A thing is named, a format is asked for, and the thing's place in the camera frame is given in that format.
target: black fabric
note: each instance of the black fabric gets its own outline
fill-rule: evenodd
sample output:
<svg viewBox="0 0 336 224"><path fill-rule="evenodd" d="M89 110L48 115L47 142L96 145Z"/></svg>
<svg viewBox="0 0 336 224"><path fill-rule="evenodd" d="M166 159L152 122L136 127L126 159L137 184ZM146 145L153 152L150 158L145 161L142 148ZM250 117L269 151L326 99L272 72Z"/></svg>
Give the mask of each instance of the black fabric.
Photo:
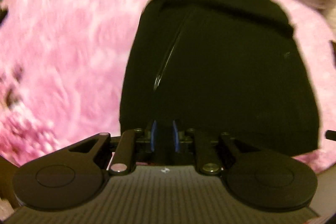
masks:
<svg viewBox="0 0 336 224"><path fill-rule="evenodd" d="M130 53L121 130L179 118L298 155L319 117L286 14L270 0L152 0Z"/></svg>

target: black circular joint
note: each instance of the black circular joint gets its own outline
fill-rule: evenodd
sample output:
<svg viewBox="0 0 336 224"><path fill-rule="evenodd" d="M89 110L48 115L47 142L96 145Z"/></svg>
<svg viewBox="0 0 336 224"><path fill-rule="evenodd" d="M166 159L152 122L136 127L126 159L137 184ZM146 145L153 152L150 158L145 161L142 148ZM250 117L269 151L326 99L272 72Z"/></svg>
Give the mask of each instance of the black circular joint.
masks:
<svg viewBox="0 0 336 224"><path fill-rule="evenodd" d="M284 212L307 206L317 188L307 165L272 151L243 154L229 169L226 184L240 201L265 211Z"/></svg>
<svg viewBox="0 0 336 224"><path fill-rule="evenodd" d="M15 173L13 187L17 198L36 210L64 210L92 199L103 185L100 168L84 153L33 160Z"/></svg>

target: pink blanket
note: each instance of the pink blanket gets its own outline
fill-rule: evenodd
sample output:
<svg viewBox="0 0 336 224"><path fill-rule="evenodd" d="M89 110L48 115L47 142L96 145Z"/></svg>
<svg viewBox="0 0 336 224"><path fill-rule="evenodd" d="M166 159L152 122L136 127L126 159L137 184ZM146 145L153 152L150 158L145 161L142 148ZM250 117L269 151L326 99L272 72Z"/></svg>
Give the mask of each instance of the pink blanket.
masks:
<svg viewBox="0 0 336 224"><path fill-rule="evenodd" d="M299 160L320 172L336 162L336 69L324 18L297 0L287 12L320 109L320 149ZM148 0L5 0L0 91L19 103L0 114L0 153L22 165L101 131L119 135L128 54ZM21 79L13 69L23 69Z"/></svg>

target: striped gray panel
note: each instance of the striped gray panel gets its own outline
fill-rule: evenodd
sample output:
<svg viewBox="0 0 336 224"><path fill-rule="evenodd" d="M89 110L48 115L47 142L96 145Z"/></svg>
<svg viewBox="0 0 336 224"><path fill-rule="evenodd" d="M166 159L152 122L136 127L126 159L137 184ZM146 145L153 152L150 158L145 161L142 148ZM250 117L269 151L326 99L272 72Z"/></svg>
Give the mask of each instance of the striped gray panel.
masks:
<svg viewBox="0 0 336 224"><path fill-rule="evenodd" d="M22 207L5 224L302 224L317 214L309 208L267 213L234 199L217 177L193 166L138 166L113 177L85 205L63 212Z"/></svg>

